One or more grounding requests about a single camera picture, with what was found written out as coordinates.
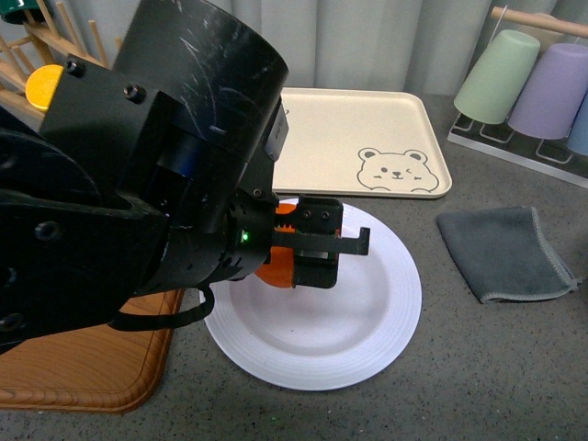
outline gray towel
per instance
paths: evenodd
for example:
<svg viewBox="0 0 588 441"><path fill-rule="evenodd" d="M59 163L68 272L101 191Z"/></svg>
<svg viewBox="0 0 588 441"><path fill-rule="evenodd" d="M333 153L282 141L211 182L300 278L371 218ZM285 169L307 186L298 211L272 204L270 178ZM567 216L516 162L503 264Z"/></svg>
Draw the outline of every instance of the gray towel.
<svg viewBox="0 0 588 441"><path fill-rule="evenodd" d="M443 213L437 225L451 257L481 303L535 301L578 288L529 207Z"/></svg>

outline tray with bear print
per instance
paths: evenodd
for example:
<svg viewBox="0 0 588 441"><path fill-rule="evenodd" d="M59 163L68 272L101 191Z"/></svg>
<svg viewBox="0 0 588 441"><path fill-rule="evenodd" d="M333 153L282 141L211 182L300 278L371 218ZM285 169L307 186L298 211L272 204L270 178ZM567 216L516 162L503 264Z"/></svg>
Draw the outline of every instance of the tray with bear print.
<svg viewBox="0 0 588 441"><path fill-rule="evenodd" d="M285 88L278 193L440 198L451 176L424 109L402 92Z"/></svg>

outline wooden cutting board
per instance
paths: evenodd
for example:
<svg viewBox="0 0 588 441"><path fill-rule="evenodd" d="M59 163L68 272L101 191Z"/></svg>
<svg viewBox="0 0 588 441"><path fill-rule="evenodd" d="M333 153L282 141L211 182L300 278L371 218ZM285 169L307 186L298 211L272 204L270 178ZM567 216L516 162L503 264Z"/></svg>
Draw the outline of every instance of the wooden cutting board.
<svg viewBox="0 0 588 441"><path fill-rule="evenodd" d="M176 290L132 299L123 311L172 314L182 295ZM28 340L0 356L0 409L136 409L159 384L172 333L122 333L102 325Z"/></svg>

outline white curtain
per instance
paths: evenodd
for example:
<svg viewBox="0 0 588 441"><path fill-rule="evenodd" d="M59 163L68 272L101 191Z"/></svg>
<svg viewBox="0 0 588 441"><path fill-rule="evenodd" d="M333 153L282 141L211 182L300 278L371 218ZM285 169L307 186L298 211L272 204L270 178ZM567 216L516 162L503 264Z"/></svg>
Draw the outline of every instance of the white curtain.
<svg viewBox="0 0 588 441"><path fill-rule="evenodd" d="M193 0L165 0L188 2ZM90 52L94 19L116 58L139 0L63 0ZM211 0L282 54L289 86L454 95L484 50L494 6L588 23L586 0ZM501 23L500 28L516 25ZM19 27L0 23L5 40Z"/></svg>

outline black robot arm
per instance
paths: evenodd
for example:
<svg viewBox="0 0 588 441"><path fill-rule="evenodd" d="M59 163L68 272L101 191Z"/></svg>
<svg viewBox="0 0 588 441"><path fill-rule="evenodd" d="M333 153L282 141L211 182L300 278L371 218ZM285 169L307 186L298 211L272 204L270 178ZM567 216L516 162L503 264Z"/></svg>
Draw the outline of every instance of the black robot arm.
<svg viewBox="0 0 588 441"><path fill-rule="evenodd" d="M337 200L276 213L286 65L234 17L185 3L143 0L113 70L69 58L39 133L2 112L2 350L103 323L200 320L209 284L271 265L272 246L294 250L291 286L330 288L339 253L368 253L369 230L339 237ZM119 312L175 288L206 301L175 316Z"/></svg>

